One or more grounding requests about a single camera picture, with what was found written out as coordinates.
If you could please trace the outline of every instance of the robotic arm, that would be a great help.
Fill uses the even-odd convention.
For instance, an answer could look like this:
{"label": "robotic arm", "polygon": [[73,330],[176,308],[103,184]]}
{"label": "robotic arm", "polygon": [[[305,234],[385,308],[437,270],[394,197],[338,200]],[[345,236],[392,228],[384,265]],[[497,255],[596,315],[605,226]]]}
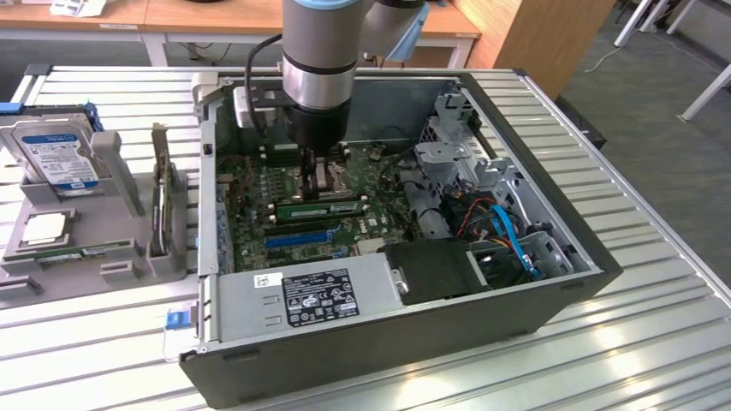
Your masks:
{"label": "robotic arm", "polygon": [[425,0],[282,0],[282,88],[289,139],[302,154],[304,189],[330,189],[325,155],[346,130],[354,68],[365,51],[409,58],[428,14]]}

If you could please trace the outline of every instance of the power supply label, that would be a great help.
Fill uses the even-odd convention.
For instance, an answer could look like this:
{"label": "power supply label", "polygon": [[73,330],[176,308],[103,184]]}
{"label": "power supply label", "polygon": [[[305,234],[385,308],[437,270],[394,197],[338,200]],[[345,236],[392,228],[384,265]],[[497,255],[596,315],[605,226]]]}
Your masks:
{"label": "power supply label", "polygon": [[49,184],[65,190],[90,188],[98,184],[91,161],[81,153],[75,135],[29,135],[21,139],[29,160],[43,173]]}
{"label": "power supply label", "polygon": [[286,322],[292,327],[358,315],[346,269],[281,279]]}

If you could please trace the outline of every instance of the aluminum slatted table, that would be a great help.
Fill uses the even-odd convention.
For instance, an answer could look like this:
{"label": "aluminum slatted table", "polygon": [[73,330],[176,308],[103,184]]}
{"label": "aluminum slatted table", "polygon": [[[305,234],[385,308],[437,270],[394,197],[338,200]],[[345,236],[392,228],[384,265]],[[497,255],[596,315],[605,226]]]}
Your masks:
{"label": "aluminum slatted table", "polygon": [[[189,177],[190,274],[198,164],[192,74],[186,68],[55,67],[47,76],[23,79],[14,96],[27,104],[94,102],[105,127],[119,131],[133,172],[151,166],[151,123],[174,128],[170,152]],[[473,75],[624,274],[533,335],[237,409],[728,408],[728,289],[533,82],[506,70]],[[489,143],[504,153],[494,139]],[[6,152],[0,161],[1,245],[21,196]],[[162,315],[196,292],[189,275],[0,311],[0,409],[205,409],[178,365],[162,359]]]}

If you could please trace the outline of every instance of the gray floor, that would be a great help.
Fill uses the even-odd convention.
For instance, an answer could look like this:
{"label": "gray floor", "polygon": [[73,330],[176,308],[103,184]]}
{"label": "gray floor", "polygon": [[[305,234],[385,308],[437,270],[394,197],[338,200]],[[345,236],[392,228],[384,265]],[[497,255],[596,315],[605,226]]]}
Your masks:
{"label": "gray floor", "polygon": [[[620,26],[608,24],[593,41],[564,97],[608,138],[612,164],[731,284],[731,94],[722,92],[690,123],[676,118],[714,78],[708,67],[676,50],[686,46],[662,34],[637,33],[624,49],[589,74],[613,50]],[[242,66],[248,46],[234,45],[221,65]],[[210,59],[222,45],[201,53]],[[169,45],[170,65],[196,65],[186,51]],[[272,64],[266,50],[258,64]],[[147,65],[138,44],[1,41],[0,99],[7,99],[29,63],[55,65]]]}

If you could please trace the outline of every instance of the motherboard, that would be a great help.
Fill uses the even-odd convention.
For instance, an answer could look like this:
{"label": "motherboard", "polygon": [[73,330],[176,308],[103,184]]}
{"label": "motherboard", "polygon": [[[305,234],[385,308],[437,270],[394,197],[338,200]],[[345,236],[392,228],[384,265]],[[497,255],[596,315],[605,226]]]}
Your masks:
{"label": "motherboard", "polygon": [[329,155],[336,189],[302,201],[294,146],[218,156],[221,271],[249,271],[374,253],[412,240],[401,183],[378,175],[398,156],[380,144],[341,145]]}

